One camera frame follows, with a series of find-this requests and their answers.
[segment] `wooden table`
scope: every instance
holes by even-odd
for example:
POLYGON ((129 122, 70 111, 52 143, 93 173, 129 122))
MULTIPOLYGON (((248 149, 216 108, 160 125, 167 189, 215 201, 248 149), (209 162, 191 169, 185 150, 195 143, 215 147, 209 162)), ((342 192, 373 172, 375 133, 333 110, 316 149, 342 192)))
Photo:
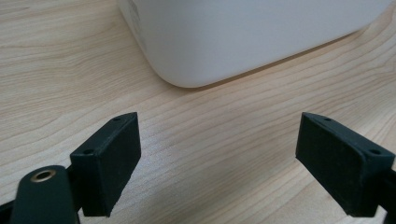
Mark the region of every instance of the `wooden table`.
POLYGON ((347 217, 294 158, 303 111, 396 152, 396 4, 372 25, 200 89, 162 81, 114 0, 0 2, 0 203, 35 168, 137 111, 142 159, 111 218, 83 223, 380 223, 347 217))

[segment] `black clamp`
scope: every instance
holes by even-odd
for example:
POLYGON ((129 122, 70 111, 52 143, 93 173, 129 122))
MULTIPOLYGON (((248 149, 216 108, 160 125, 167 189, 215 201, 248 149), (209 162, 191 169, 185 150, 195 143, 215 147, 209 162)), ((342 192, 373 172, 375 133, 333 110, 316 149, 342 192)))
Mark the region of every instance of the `black clamp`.
POLYGON ((303 113, 297 159, 353 217, 373 217, 381 205, 384 223, 396 223, 395 155, 335 120, 303 113))
POLYGON ((115 117, 70 154, 71 166, 34 170, 14 202, 0 206, 0 223, 79 223, 109 217, 140 160, 137 113, 115 117))

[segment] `screw hole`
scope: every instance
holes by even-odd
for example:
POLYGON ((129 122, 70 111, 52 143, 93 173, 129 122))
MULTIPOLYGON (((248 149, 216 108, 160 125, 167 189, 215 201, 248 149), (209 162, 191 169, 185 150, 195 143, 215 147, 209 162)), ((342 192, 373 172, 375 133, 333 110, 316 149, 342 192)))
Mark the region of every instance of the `screw hole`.
POLYGON ((82 153, 84 153, 84 155, 91 155, 93 152, 93 149, 85 149, 82 153))
POLYGON ((55 174, 56 171, 54 170, 45 170, 33 175, 30 180, 35 183, 44 182, 51 179, 55 174))
POLYGON ((369 151, 375 155, 381 155, 381 152, 377 149, 370 149, 369 151))

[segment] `white plastic box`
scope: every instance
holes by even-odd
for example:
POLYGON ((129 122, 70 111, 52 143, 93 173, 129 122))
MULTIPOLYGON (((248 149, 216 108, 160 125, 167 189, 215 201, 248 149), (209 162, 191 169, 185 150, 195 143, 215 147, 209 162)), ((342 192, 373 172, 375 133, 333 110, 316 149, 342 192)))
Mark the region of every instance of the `white plastic box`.
POLYGON ((200 87, 350 34, 392 0, 119 0, 157 74, 200 87))

